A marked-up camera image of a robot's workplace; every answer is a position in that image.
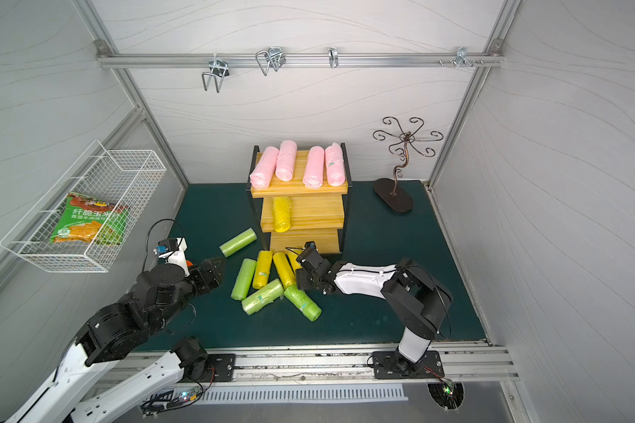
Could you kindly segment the yellow trash bag roll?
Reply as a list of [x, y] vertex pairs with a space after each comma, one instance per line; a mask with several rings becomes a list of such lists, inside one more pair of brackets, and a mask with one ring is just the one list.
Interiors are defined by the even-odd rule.
[[285, 233], [291, 229], [292, 207], [290, 197], [273, 199], [273, 229], [276, 233]]
[[297, 271], [302, 268], [301, 264], [298, 263], [298, 254], [294, 250], [286, 251], [287, 257], [289, 259], [289, 263], [293, 271]]
[[285, 288], [296, 285], [296, 275], [287, 255], [283, 252], [273, 254], [273, 264]]
[[273, 263], [273, 252], [261, 250], [257, 258], [255, 273], [252, 280], [252, 287], [259, 290], [268, 284]]

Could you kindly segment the pink trash bag roll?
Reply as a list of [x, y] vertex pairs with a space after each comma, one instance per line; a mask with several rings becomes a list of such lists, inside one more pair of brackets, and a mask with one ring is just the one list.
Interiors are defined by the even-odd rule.
[[303, 172], [303, 184], [305, 187], [317, 190], [324, 183], [325, 150], [321, 146], [310, 148]]
[[331, 144], [325, 150], [326, 175], [330, 186], [339, 187], [346, 181], [345, 161], [343, 151], [337, 143]]
[[279, 149], [275, 146], [268, 146], [250, 173], [250, 183], [254, 189], [267, 189], [273, 179]]
[[293, 180], [297, 155], [297, 144], [293, 140], [285, 140], [280, 143], [276, 160], [275, 175], [282, 182]]

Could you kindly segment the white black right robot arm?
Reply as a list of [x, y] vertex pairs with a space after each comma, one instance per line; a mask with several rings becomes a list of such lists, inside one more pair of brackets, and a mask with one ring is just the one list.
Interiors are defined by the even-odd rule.
[[390, 306], [404, 325], [400, 343], [384, 368], [410, 377], [423, 363], [432, 341], [448, 320], [453, 295], [423, 266], [411, 259], [387, 266], [363, 266], [345, 261], [329, 262], [308, 241], [296, 262], [301, 289], [317, 289], [323, 294], [364, 295], [379, 298]]

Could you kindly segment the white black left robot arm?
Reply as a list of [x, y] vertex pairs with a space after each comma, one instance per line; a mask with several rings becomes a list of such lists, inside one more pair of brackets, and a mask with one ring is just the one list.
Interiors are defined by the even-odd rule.
[[215, 382], [233, 378], [233, 354], [209, 354], [194, 336], [123, 382], [86, 399], [88, 392], [136, 347], [146, 343], [190, 302], [224, 280], [224, 258], [207, 259], [187, 275], [158, 264], [136, 278], [134, 289], [100, 308], [77, 332], [58, 366], [11, 422], [112, 422], [134, 406], [147, 414], [183, 409], [204, 398]]

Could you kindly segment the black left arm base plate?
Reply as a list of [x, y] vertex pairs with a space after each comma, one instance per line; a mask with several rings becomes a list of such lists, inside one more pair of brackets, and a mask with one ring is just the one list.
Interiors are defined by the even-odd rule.
[[235, 365], [235, 354], [205, 354], [185, 365], [182, 381], [231, 382]]

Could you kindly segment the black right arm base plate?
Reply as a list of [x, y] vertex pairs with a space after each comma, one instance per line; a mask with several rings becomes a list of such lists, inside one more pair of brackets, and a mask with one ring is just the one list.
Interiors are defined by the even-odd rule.
[[417, 362], [405, 358], [398, 351], [373, 352], [366, 361], [379, 380], [444, 379], [445, 373], [440, 354], [428, 350]]

